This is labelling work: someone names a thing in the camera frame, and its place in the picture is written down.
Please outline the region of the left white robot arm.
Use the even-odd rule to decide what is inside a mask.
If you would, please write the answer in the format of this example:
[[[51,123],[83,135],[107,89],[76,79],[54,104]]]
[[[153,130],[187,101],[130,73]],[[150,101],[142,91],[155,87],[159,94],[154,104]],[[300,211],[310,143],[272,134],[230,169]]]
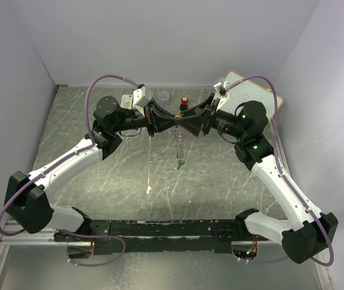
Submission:
[[[67,230],[75,240],[91,234],[90,218],[78,208],[52,205],[48,196],[79,173],[109,157],[121,144],[120,132],[146,128],[149,135],[175,125],[176,118],[153,100],[126,109],[112,96],[102,97],[93,112],[94,122],[81,141],[56,160],[28,174],[10,177],[4,211],[21,227],[35,234],[44,228]]]

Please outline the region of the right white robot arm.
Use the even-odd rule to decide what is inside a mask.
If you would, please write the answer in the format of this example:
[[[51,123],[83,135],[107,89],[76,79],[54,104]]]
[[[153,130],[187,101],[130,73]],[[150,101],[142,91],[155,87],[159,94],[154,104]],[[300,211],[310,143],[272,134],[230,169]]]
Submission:
[[[269,189],[283,209],[284,220],[266,216],[251,208],[238,214],[236,236],[248,240],[262,236],[283,247],[295,263],[311,259],[323,266],[334,261],[332,241],[338,226],[333,213],[323,213],[301,191],[280,162],[276,143],[269,143],[263,131],[268,124],[265,106],[255,100],[238,105],[234,113],[220,110],[219,100],[210,96],[192,108],[182,97],[178,125],[198,135],[216,129],[235,138],[236,156]]]

